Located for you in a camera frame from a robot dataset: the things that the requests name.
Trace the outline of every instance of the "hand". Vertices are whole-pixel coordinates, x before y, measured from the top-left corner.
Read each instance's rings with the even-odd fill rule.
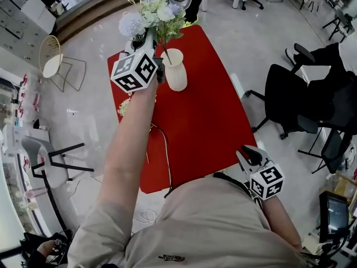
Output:
[[[56,245],[56,241],[55,240],[49,240],[49,241],[46,241],[46,242],[42,243],[38,247],[37,251],[47,258],[47,257],[49,257],[49,255],[53,251],[55,245]]]

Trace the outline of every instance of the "red tablecloth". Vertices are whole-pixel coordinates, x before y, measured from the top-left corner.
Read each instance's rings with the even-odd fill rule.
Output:
[[[238,162],[242,145],[256,146],[239,97],[217,53],[200,26],[182,29],[184,36],[171,40],[168,48],[184,54],[187,88],[174,92],[159,85],[152,121],[168,138],[172,184],[201,178]],[[157,56],[162,48],[157,49]],[[119,53],[108,59],[109,76]],[[111,83],[115,107],[128,98]],[[165,141],[153,128],[149,135],[148,158],[140,187],[152,193],[169,187]]]

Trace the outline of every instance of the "white flower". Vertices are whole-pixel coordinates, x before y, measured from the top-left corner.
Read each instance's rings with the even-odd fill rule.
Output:
[[[181,11],[181,7],[176,4],[170,3],[168,6],[174,15],[177,15]]]
[[[129,102],[130,102],[130,98],[124,100],[124,101],[122,102],[122,104],[119,105],[119,109],[117,110],[117,112],[118,112],[121,116],[124,116],[124,114],[126,113],[126,111],[127,111],[127,109],[128,109]]]
[[[150,28],[157,25],[159,18],[156,13],[151,13],[150,11],[143,11],[143,26],[145,28]]]
[[[119,31],[126,37],[133,37],[136,35],[143,35],[145,28],[143,25],[143,18],[138,12],[124,13],[119,21]]]
[[[169,6],[160,7],[157,10],[157,15],[161,21],[167,22],[175,18],[175,15],[172,13],[172,10]]]

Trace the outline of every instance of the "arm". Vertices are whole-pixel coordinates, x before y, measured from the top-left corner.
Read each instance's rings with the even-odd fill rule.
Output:
[[[154,77],[147,89],[133,94],[105,159],[104,179],[98,201],[117,203],[131,217],[145,162],[157,86]]]
[[[271,230],[296,250],[301,251],[300,236],[278,197],[274,196],[264,200],[262,201],[262,205],[263,213],[268,219]]]
[[[42,268],[42,267],[52,267],[52,265],[46,264],[46,259],[49,257],[56,245],[55,240],[49,240],[42,243],[37,250],[35,250],[30,258],[28,259],[26,265],[28,268]]]
[[[98,200],[78,229],[68,253],[68,267],[98,267],[112,257],[124,259],[145,162],[155,106],[157,79],[133,94],[105,158]]]

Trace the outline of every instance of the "drawer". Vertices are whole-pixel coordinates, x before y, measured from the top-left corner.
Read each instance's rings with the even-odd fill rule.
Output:
[[[10,19],[6,25],[6,29],[12,32],[15,36],[21,39],[23,35],[23,27],[13,19]]]
[[[26,27],[26,30],[30,31],[33,33],[35,36],[40,37],[41,39],[45,39],[47,34],[40,28],[38,25],[36,25],[34,22],[29,21],[28,25]]]
[[[3,28],[0,28],[0,46],[7,50],[13,51],[18,42],[18,38],[14,37],[11,33]]]
[[[18,22],[22,27],[27,27],[28,25],[28,18],[24,13],[22,13],[20,10],[15,10],[14,15],[12,18]]]
[[[28,29],[25,29],[21,40],[30,47],[35,47],[37,44],[41,43],[40,37],[36,36],[34,33],[30,32]]]
[[[8,23],[9,16],[4,11],[0,9],[0,27],[5,28]]]
[[[18,8],[10,0],[3,0],[0,3],[0,8],[3,9],[9,16],[12,16]]]
[[[28,61],[29,63],[33,60],[33,57],[35,55],[33,48],[20,42],[14,45],[13,53],[21,59]]]

